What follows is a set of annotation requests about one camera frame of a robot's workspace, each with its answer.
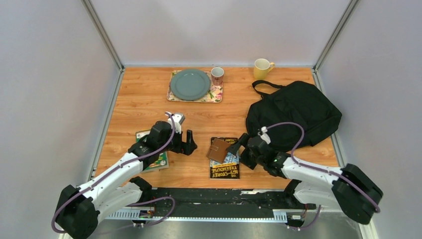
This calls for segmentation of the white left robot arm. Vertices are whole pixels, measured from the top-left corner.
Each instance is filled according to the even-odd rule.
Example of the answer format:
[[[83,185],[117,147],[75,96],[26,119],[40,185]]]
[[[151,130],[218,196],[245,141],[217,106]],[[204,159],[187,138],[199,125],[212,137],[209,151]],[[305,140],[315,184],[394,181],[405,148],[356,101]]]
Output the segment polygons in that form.
[[[74,239],[86,239],[108,215],[125,206],[145,207],[152,200],[151,185],[138,176],[161,153],[172,151],[191,155],[197,145],[193,132],[182,141],[182,113],[167,113],[166,121],[157,121],[149,134],[133,144],[111,168],[78,186],[66,186],[60,193],[51,228]]]

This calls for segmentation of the black yellow storey treehouse book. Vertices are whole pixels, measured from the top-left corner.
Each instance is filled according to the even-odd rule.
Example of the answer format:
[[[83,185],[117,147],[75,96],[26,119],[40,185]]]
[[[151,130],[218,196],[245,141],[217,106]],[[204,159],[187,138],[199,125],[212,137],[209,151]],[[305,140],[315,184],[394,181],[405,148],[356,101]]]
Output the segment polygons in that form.
[[[238,138],[228,137],[230,144],[236,143]],[[217,163],[209,159],[210,179],[238,180],[240,179],[240,156],[227,153],[223,163]]]

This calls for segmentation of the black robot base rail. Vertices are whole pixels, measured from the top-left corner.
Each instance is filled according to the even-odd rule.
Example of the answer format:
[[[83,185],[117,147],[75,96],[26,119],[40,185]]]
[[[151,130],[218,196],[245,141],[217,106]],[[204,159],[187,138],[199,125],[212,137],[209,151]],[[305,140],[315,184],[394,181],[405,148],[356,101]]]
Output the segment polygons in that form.
[[[273,211],[315,209],[300,203],[285,191],[251,189],[156,188],[142,181],[140,203],[154,210],[154,216],[169,214],[187,218],[270,218]]]

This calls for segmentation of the brown leather wallet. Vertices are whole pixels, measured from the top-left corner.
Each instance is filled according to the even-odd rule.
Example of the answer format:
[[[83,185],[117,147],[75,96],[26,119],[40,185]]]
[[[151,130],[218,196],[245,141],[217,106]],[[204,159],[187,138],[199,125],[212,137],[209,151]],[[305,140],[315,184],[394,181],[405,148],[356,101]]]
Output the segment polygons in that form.
[[[223,163],[227,156],[230,139],[227,137],[212,137],[206,157],[217,163]]]

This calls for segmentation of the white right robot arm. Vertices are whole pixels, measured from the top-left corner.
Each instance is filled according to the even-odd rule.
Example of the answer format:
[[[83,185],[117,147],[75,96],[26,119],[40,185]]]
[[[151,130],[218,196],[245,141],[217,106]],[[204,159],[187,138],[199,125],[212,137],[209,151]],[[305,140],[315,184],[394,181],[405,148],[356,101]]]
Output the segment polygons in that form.
[[[330,167],[310,163],[273,149],[262,137],[244,133],[226,150],[236,153],[244,147],[240,162],[254,169],[261,165],[274,177],[289,179],[284,202],[291,209],[315,204],[341,209],[357,223],[367,225],[380,212],[383,191],[356,165]]]

